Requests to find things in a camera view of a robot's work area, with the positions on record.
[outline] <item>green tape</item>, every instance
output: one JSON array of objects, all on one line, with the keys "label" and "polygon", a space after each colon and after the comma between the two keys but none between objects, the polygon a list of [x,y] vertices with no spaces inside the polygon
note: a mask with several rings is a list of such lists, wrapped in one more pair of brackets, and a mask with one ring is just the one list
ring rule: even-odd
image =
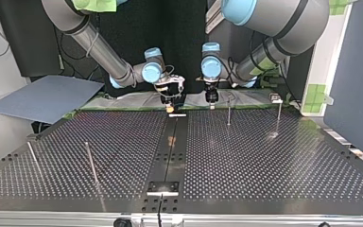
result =
[{"label": "green tape", "polygon": [[324,84],[309,84],[302,111],[312,114],[320,113],[325,100],[325,91]]},{"label": "green tape", "polygon": [[[264,58],[258,65],[264,70],[271,70],[276,67],[276,64],[274,64],[269,58]],[[250,72],[250,74],[253,76],[260,76],[263,73],[264,73],[264,71],[262,71],[259,68],[254,68]]]},{"label": "green tape", "polygon": [[116,0],[73,0],[77,10],[89,10],[94,12],[116,12]]},{"label": "green tape", "polygon": [[330,14],[331,15],[343,15],[346,11],[346,7],[349,5],[348,0],[329,0]]}]

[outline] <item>metal rod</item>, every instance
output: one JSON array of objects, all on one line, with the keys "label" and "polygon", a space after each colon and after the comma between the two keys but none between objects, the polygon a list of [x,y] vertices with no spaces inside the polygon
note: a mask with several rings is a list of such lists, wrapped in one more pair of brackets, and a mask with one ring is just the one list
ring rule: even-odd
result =
[{"label": "metal rod", "polygon": [[232,116],[232,107],[231,107],[231,97],[229,96],[229,101],[228,101],[228,126],[231,125],[231,116]]},{"label": "metal rod", "polygon": [[282,104],[282,102],[279,104],[278,121],[281,119]]},{"label": "metal rod", "polygon": [[29,150],[31,152],[32,159],[34,159],[34,162],[38,162],[37,156],[35,156],[34,148],[32,147],[31,143],[28,141],[27,144],[28,144],[28,148],[29,148]]},{"label": "metal rod", "polygon": [[90,150],[90,144],[88,142],[85,142],[84,144],[85,144],[85,149],[87,150],[88,158],[90,159],[90,165],[91,165],[91,169],[93,170],[95,182],[99,183],[98,177],[96,176],[93,154],[91,153],[91,150]]}]

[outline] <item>metal bracket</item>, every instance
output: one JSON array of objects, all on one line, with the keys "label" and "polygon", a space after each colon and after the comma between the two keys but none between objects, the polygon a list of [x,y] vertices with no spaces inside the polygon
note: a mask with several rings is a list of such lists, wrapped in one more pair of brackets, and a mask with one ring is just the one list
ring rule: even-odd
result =
[{"label": "metal bracket", "polygon": [[332,106],[335,103],[335,100],[332,97],[325,95],[325,99],[324,99],[323,103]]},{"label": "metal bracket", "polygon": [[221,0],[216,0],[206,15],[206,29],[205,32],[210,34],[215,27],[217,27],[225,18],[222,15]]},{"label": "metal bracket", "polygon": [[171,227],[184,227],[184,219],[182,216],[174,216],[172,219]]},{"label": "metal bracket", "polygon": [[148,196],[179,196],[179,182],[150,182],[147,191]]},{"label": "metal bracket", "polygon": [[145,227],[144,220],[142,218],[132,218],[131,219],[132,227]]}]

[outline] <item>perforated metal table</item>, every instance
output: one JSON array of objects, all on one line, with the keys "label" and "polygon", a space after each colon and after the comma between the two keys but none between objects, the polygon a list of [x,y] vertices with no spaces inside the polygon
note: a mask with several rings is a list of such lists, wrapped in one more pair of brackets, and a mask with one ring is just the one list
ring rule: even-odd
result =
[{"label": "perforated metal table", "polygon": [[[363,161],[290,110],[87,112],[0,161],[0,211],[363,216]],[[99,184],[84,143],[89,142]],[[152,183],[177,197],[149,197]]]}]

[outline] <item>gray panel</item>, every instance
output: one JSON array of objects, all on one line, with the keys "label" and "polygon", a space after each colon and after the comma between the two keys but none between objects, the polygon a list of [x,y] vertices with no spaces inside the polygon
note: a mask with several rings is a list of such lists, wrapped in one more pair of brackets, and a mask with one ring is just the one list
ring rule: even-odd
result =
[{"label": "gray panel", "polygon": [[354,3],[325,123],[363,151],[363,1]]},{"label": "gray panel", "polygon": [[47,76],[0,99],[0,114],[54,124],[84,105],[102,83]]},{"label": "gray panel", "polygon": [[155,158],[165,122],[166,113],[79,113],[33,143],[38,163],[25,147],[0,162],[0,210],[141,212],[150,172],[164,179]]},{"label": "gray panel", "polygon": [[[177,212],[363,215],[363,161],[313,121],[289,111],[280,122],[276,110],[233,111],[227,126],[227,115],[190,112]],[[168,178],[175,181],[180,167]]]}]

